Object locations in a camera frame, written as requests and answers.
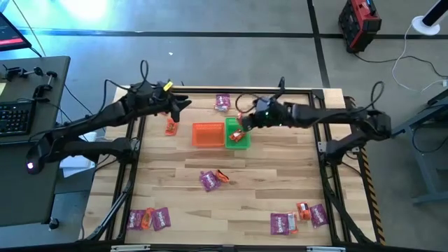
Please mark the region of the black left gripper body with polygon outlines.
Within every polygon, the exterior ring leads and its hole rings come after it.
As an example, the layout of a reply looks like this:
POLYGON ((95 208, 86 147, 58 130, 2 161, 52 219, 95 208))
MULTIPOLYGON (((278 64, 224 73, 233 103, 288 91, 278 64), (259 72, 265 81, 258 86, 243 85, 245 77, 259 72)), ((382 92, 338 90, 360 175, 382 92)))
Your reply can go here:
POLYGON ((151 106, 162 106, 161 112, 170 113, 176 95, 172 93, 172 82, 141 82, 138 84, 138 93, 148 99, 151 106))

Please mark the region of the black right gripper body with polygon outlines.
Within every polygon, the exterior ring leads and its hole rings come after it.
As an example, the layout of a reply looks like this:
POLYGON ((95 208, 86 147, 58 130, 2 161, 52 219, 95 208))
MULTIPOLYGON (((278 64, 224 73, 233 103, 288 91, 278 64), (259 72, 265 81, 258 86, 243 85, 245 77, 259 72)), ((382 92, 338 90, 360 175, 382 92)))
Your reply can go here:
POLYGON ((258 98, 253 101, 255 111, 248 114, 252 128, 287 126, 291 127, 292 118, 288 107, 276 99, 258 98))

